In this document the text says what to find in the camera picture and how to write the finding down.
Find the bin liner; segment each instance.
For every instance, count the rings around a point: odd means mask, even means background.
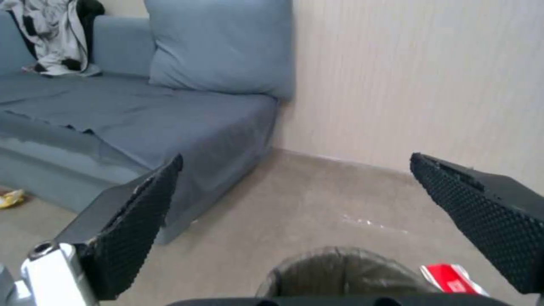
[[[286,259],[257,297],[398,295],[439,292],[398,262],[355,247],[325,247]]]

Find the blue sofa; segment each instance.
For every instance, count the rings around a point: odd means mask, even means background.
[[[96,19],[92,61],[103,75],[92,78],[21,72],[34,59],[1,11],[0,40],[1,185],[81,212],[179,152],[186,166],[157,238],[168,243],[270,149],[276,98],[148,85],[148,19]]]

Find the beige floor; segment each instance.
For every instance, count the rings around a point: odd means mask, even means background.
[[[0,261],[16,271],[30,246],[73,217],[37,199],[0,211]],[[154,247],[132,288],[104,304],[251,296],[283,258],[325,245],[367,248],[413,270],[458,263],[495,298],[536,301],[515,292],[409,175],[274,152],[173,243]]]

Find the black and white blanket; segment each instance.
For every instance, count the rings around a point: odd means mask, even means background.
[[[86,37],[94,17],[104,14],[97,0],[4,0],[0,9],[11,13],[37,59],[31,70],[49,76],[100,72],[89,64],[92,39]]]

